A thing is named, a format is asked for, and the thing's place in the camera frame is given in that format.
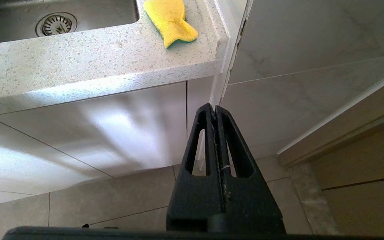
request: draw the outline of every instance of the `sponge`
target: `sponge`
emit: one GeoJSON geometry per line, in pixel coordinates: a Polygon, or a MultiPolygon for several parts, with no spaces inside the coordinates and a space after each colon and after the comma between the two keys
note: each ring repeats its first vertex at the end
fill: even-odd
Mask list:
{"type": "Polygon", "coordinates": [[[198,32],[185,21],[183,0],[149,0],[143,6],[163,37],[166,48],[176,40],[191,42],[198,37],[198,32]]]}

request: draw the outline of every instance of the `black object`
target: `black object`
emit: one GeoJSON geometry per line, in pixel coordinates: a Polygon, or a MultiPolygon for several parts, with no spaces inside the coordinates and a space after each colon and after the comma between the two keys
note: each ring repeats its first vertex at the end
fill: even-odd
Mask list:
{"type": "Polygon", "coordinates": [[[285,234],[282,215],[230,113],[198,109],[167,210],[166,232],[17,227],[3,240],[378,240],[285,234]],[[199,133],[205,133],[206,176],[192,175],[199,133]],[[229,152],[237,177],[230,174],[229,152]]]}
{"type": "Polygon", "coordinates": [[[285,234],[281,211],[230,113],[209,103],[195,115],[168,206],[169,231],[285,234]],[[206,176],[192,175],[200,131],[206,176]],[[230,171],[228,146],[237,177],[230,171]]]}

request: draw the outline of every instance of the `white cabinet door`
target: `white cabinet door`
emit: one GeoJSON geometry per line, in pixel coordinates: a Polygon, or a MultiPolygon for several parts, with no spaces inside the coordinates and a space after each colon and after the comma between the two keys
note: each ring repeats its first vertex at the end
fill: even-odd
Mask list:
{"type": "Polygon", "coordinates": [[[0,203],[108,177],[0,123],[0,203]]]}
{"type": "Polygon", "coordinates": [[[186,83],[0,115],[0,121],[110,176],[181,162],[186,83]]]}

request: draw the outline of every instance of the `white quartz countertop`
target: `white quartz countertop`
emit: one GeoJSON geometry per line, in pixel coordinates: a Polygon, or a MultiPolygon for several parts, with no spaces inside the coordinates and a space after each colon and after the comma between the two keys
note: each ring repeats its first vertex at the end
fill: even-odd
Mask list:
{"type": "Polygon", "coordinates": [[[192,43],[165,49],[137,0],[136,23],[0,43],[0,114],[220,73],[227,35],[213,0],[183,0],[192,43]]]}

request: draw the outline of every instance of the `drain strainer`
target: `drain strainer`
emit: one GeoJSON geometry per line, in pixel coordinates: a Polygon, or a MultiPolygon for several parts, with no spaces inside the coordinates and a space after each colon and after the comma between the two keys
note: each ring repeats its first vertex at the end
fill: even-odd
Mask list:
{"type": "Polygon", "coordinates": [[[72,14],[55,12],[41,18],[36,24],[35,32],[38,37],[63,34],[74,32],[76,25],[76,18],[72,14]]]}

